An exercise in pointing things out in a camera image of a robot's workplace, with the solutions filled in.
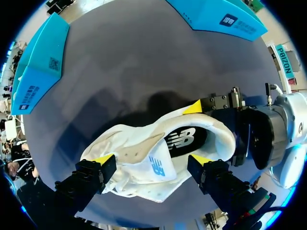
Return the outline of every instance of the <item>black insole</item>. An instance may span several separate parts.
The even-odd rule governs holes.
[[[179,157],[193,152],[204,145],[207,130],[197,126],[183,126],[168,134],[164,140],[167,142],[172,157]]]

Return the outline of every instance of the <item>blue cardboard panel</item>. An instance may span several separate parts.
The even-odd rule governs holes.
[[[42,30],[45,27],[45,25],[46,25],[46,23],[48,22],[49,19],[50,18],[48,18],[42,24],[42,26],[38,29],[38,31],[34,34],[33,38],[29,42],[28,46],[24,50],[24,53],[19,60],[19,63],[18,63],[17,69],[16,69],[16,73],[15,73],[15,80],[14,80],[14,83],[13,83],[12,95],[14,95],[17,91],[17,88],[18,88],[18,85],[19,85],[19,82],[20,82],[18,79],[23,75],[24,70],[29,63],[30,56],[33,52],[34,46],[37,42],[37,39],[38,39],[39,35],[42,33]]]
[[[267,32],[240,0],[167,0],[194,30],[214,31],[254,41]]]
[[[56,13],[39,28],[22,55],[14,80],[12,115],[29,114],[61,78],[69,25]]]

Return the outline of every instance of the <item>gray table surface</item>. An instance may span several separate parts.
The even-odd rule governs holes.
[[[211,93],[239,86],[247,103],[265,102],[264,83],[280,85],[262,39],[193,31],[163,0],[117,0],[71,24],[62,79],[24,116],[26,138],[49,187],[74,170],[83,150],[115,124],[144,126]],[[217,118],[225,121],[220,115]],[[254,162],[231,169],[253,181]],[[162,226],[217,208],[193,179],[165,202],[95,195],[79,216],[105,224]]]

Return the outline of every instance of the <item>new balance logo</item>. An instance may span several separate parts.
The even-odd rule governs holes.
[[[149,157],[149,160],[152,163],[154,173],[158,176],[165,176],[161,161],[153,157]]]
[[[188,128],[186,130],[182,130],[180,132],[180,135],[178,135],[176,132],[171,133],[169,138],[167,139],[167,146],[169,150],[172,150],[173,147],[175,148],[181,148],[184,146],[187,146],[191,144],[194,140],[194,133],[196,129],[195,128]]]

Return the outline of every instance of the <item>white sneaker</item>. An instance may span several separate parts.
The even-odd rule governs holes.
[[[211,160],[230,159],[236,142],[220,121],[205,114],[186,114],[188,107],[170,112],[151,125],[116,125],[85,149],[89,161],[114,154],[117,170],[103,193],[139,196],[163,202],[189,177],[189,154]]]

